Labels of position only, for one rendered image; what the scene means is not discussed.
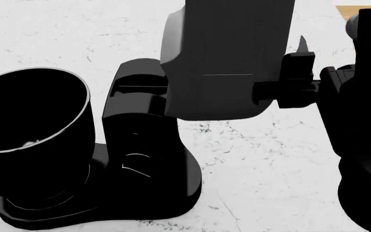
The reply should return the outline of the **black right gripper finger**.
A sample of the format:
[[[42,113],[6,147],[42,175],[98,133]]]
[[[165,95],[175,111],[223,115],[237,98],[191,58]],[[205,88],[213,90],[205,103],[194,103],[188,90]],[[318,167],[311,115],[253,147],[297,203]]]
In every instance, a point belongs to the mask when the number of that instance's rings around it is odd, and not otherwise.
[[[300,36],[296,52],[284,55],[281,62],[282,81],[313,81],[316,54],[308,48],[304,36]]]
[[[279,108],[304,108],[316,102],[316,85],[287,82],[256,82],[252,87],[252,101],[277,100]]]

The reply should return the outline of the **black coffee machine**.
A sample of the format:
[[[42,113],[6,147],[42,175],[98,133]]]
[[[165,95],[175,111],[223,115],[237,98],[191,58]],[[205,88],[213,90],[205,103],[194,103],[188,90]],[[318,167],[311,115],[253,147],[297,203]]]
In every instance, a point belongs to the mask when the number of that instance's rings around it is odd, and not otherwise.
[[[200,166],[182,144],[177,120],[166,117],[167,77],[157,59],[126,61],[106,99],[105,144],[96,144],[85,185],[72,198],[30,209],[0,197],[0,217],[38,230],[103,220],[164,220],[197,203]]]

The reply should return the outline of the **black cup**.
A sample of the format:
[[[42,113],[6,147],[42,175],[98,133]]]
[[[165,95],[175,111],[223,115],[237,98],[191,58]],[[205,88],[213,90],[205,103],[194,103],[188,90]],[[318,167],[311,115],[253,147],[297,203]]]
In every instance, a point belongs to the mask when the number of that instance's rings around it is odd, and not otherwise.
[[[0,196],[57,200],[81,185],[95,146],[87,84],[54,68],[0,75]]]

